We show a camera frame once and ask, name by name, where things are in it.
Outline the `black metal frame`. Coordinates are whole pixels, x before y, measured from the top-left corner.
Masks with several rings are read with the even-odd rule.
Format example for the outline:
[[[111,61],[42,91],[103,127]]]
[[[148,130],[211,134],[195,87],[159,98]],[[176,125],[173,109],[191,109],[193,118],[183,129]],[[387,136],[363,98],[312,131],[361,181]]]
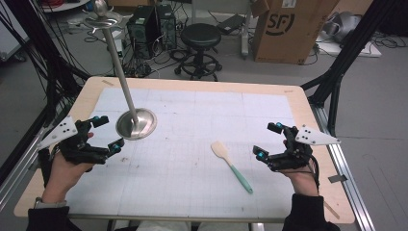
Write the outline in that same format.
[[[67,61],[61,55],[49,36],[43,20],[40,18],[36,2],[37,0],[4,0],[5,5],[10,9],[30,42],[38,51],[37,55],[12,25],[7,22],[6,17],[0,13],[0,21],[17,39],[29,56],[37,75],[47,83],[45,88],[46,106],[39,113],[5,163],[0,166],[0,186],[11,176],[12,170],[21,160],[23,152],[34,139],[34,135],[43,125],[49,125],[56,117],[58,104],[64,101],[72,101],[79,95],[82,86],[79,85],[75,76],[84,81],[87,81],[90,77],[89,74]]]
[[[336,135],[336,120],[342,80],[358,57],[359,51],[352,51],[351,45],[357,47],[370,41],[376,29],[402,0],[373,0],[357,25],[344,50],[337,56],[334,63],[319,77],[301,85],[304,90],[317,87],[308,97],[309,103],[316,109],[323,109],[327,98],[330,98],[329,114],[325,128],[332,136]]]

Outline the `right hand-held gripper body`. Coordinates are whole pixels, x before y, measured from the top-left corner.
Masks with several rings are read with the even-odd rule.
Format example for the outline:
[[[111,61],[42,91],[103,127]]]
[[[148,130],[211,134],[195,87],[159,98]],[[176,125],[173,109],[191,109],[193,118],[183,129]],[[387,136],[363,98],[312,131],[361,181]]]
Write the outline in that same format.
[[[285,125],[281,133],[286,138],[285,151],[268,156],[267,166],[272,171],[305,167],[313,156],[312,145],[339,144],[335,137],[322,133],[306,125],[300,128]]]

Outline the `black round stool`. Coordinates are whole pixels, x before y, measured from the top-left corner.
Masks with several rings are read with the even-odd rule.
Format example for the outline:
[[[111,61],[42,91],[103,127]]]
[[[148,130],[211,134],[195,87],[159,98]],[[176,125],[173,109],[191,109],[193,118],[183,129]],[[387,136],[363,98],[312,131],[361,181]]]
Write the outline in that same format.
[[[182,71],[190,75],[190,79],[201,79],[205,76],[212,75],[217,82],[217,71],[222,70],[222,65],[206,51],[213,49],[221,41],[221,33],[215,25],[206,23],[195,23],[187,26],[181,33],[181,41],[195,51],[181,60],[179,65],[174,69],[174,73],[179,75]]]

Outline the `person's left hand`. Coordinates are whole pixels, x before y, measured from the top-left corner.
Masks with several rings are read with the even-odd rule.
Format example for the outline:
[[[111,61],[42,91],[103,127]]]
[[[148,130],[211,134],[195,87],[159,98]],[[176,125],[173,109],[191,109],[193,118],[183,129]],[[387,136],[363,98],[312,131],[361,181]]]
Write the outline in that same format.
[[[75,165],[64,158],[62,151],[57,152],[54,155],[48,183],[41,196],[42,200],[48,203],[64,201],[69,190],[91,168],[93,168],[93,164]]]

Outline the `large cardboard box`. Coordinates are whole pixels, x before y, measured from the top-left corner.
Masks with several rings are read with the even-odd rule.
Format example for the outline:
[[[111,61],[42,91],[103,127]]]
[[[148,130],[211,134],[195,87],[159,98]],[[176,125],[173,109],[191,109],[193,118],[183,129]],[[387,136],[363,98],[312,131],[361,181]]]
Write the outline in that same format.
[[[254,61],[304,64],[340,0],[254,0]]]

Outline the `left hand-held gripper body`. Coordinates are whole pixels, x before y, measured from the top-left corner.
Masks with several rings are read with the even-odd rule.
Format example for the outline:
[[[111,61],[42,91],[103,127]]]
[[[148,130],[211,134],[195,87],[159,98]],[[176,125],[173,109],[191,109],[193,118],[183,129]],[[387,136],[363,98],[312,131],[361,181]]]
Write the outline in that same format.
[[[93,147],[88,144],[89,128],[87,120],[74,120],[67,115],[38,144],[42,150],[56,143],[64,158],[74,164],[89,163],[103,165],[110,157],[109,148]]]

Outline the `grey tape piece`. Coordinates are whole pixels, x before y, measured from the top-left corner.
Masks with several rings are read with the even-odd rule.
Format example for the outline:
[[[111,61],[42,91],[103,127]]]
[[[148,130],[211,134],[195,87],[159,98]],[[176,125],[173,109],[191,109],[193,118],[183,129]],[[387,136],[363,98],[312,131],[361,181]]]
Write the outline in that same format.
[[[333,184],[333,183],[336,183],[336,182],[344,182],[344,181],[347,180],[347,178],[346,178],[346,176],[344,174],[342,174],[342,175],[337,174],[337,175],[333,175],[333,176],[328,177],[328,180],[330,181],[330,183]]]

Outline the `grey wristband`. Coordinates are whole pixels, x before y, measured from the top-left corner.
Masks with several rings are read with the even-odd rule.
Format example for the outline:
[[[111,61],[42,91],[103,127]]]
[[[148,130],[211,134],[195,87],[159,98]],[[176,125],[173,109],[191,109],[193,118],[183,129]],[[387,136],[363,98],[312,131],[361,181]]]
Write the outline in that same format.
[[[44,202],[42,200],[41,197],[37,197],[35,204],[34,204],[34,208],[35,209],[49,209],[49,208],[62,208],[66,206],[66,201],[60,201],[60,202],[52,202],[52,203],[48,203],[48,202]]]

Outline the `white grid mat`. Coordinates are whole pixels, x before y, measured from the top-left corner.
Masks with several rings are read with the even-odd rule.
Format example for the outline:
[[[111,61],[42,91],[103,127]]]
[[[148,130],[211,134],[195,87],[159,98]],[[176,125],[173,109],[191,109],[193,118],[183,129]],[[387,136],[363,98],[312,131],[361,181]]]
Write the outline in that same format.
[[[282,136],[270,122],[293,124],[283,95],[190,90],[132,92],[158,123],[148,137],[127,141],[122,151],[83,175],[68,193],[79,217],[242,218],[285,217],[293,189],[283,175],[257,161],[254,145],[275,154]],[[211,150],[221,141],[251,185],[248,193]]]

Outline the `white flat board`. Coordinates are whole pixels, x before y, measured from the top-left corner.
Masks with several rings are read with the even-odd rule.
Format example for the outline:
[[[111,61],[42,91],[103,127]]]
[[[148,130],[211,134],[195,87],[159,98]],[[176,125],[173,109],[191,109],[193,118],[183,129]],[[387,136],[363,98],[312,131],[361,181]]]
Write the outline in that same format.
[[[324,32],[321,32],[318,35],[316,44],[319,46],[319,52],[324,55],[329,55],[336,57],[338,56],[344,47],[341,47],[339,43],[334,41],[330,36],[326,35]],[[378,48],[371,42],[368,41],[365,45],[357,47],[354,44],[351,45],[352,51],[359,51],[359,57],[366,58],[379,58],[382,56],[382,53]]]

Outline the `silver metal stand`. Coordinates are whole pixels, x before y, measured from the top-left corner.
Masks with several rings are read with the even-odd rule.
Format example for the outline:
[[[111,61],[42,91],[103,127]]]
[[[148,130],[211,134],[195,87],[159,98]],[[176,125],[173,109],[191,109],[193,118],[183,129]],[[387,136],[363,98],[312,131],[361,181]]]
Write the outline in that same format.
[[[105,0],[90,0],[90,2],[93,13],[84,19],[84,23],[94,33],[98,30],[102,31],[115,67],[115,73],[119,78],[119,83],[129,108],[129,111],[125,112],[117,120],[116,131],[122,138],[130,141],[146,138],[155,130],[157,118],[152,111],[144,108],[137,109],[134,105],[111,32],[112,28],[119,27],[122,16],[118,13],[110,12]]]

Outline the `grey bag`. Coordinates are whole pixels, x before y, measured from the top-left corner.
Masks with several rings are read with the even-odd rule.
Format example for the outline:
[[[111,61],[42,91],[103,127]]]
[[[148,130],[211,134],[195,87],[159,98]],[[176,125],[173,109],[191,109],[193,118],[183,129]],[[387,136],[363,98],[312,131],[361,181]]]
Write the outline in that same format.
[[[361,17],[351,12],[334,12],[323,25],[322,31],[337,43],[342,43],[352,33]]]

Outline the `round white table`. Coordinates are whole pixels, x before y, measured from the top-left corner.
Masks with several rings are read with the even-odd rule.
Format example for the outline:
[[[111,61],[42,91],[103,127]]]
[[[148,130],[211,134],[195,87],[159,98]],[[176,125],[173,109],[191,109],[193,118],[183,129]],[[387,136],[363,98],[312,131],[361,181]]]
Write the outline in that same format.
[[[68,0],[64,0],[60,5],[57,6],[41,5],[39,8],[46,13],[62,12],[79,7],[84,7],[89,1],[90,0],[75,0],[74,2],[69,2]]]

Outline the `flat wooden stick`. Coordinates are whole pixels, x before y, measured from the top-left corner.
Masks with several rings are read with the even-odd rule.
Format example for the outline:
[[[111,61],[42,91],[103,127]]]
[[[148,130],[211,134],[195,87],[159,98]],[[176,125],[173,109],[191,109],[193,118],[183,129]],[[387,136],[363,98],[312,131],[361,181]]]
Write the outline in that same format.
[[[324,207],[336,218],[340,219],[340,215],[324,200],[323,201]]]

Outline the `black computer tower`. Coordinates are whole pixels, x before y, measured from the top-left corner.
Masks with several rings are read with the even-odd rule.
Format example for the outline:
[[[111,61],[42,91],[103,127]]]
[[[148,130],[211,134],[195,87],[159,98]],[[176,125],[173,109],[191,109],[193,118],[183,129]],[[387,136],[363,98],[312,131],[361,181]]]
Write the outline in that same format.
[[[155,7],[137,6],[126,26],[135,56],[140,59],[151,59],[153,42],[159,37]]]
[[[160,32],[162,34],[162,46],[165,50],[177,47],[176,18],[170,5],[159,5],[157,8]]]

